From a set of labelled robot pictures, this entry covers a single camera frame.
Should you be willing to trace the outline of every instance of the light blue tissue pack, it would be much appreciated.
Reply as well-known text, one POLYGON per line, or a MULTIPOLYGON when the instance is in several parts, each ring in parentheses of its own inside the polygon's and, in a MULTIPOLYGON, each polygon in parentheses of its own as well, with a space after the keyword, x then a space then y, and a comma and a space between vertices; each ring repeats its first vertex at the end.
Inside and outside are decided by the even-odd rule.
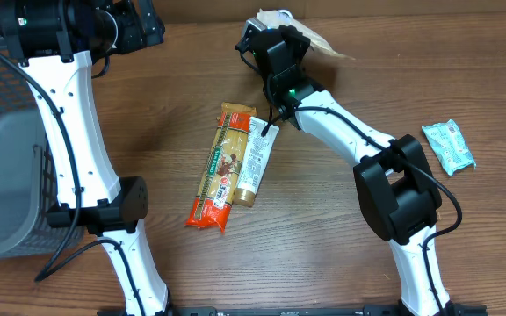
POLYGON ((448 176, 452 176, 454 171, 469 165, 476 167, 472 153, 466 146, 456 122, 449 120, 446 123, 421 126, 421 128, 448 176))

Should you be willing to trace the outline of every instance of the white tube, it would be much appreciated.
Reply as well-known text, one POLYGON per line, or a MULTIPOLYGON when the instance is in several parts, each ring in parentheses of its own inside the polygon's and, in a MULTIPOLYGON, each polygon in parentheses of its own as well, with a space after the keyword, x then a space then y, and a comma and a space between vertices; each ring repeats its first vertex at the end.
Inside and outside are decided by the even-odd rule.
POLYGON ((278 126, 271 126, 269 132, 263 137, 261 132, 266 125, 267 122, 259 118, 251 118, 249 122, 247 147, 234 196, 234 203, 238 205, 253 206, 255 202, 255 195, 279 130, 278 126))

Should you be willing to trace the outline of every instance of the table surface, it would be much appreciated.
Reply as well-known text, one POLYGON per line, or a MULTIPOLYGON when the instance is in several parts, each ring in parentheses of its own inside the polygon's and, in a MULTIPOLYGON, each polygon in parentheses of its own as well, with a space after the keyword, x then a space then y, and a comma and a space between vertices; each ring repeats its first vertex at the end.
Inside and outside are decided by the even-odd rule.
MULTIPOLYGON (((451 299, 506 314, 506 13, 306 24, 356 57, 309 52, 307 72, 369 126, 416 136, 435 176, 462 204, 462 226, 437 240, 451 299), (432 153, 421 126, 448 119, 458 122, 476 170, 449 177, 432 153)), ((260 118, 268 115, 262 81, 234 51, 241 29, 242 23, 167 25, 164 44, 112 57, 110 74, 93 81, 113 167, 148 183, 148 242, 175 303, 395 303, 400 280, 394 259, 360 214, 351 167, 290 124, 281 125, 255 205, 235 206, 224 235, 184 226, 220 104, 256 106, 260 118)), ((455 220, 444 202, 439 227, 455 220)), ((0 315, 90 315, 124 305, 102 249, 35 284, 47 259, 0 260, 0 315)))

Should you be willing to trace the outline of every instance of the gray plastic basket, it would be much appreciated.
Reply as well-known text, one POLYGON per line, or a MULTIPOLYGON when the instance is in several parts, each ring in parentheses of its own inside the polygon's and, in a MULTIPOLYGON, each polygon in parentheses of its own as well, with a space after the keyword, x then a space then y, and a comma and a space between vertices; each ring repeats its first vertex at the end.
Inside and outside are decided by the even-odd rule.
MULTIPOLYGON (((0 37, 0 51, 7 55, 0 37)), ((56 199, 54 162, 33 94, 0 62, 0 257, 55 251, 67 228, 51 228, 56 199)), ((83 238, 82 227, 69 247, 83 238)))

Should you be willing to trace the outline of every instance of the tube cap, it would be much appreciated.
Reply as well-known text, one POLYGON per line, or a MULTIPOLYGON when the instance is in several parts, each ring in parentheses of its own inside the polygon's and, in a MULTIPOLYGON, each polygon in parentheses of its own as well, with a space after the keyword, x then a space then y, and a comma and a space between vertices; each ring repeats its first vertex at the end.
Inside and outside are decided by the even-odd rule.
POLYGON ((235 189, 234 203, 251 207, 255 203, 255 193, 245 189, 235 189))

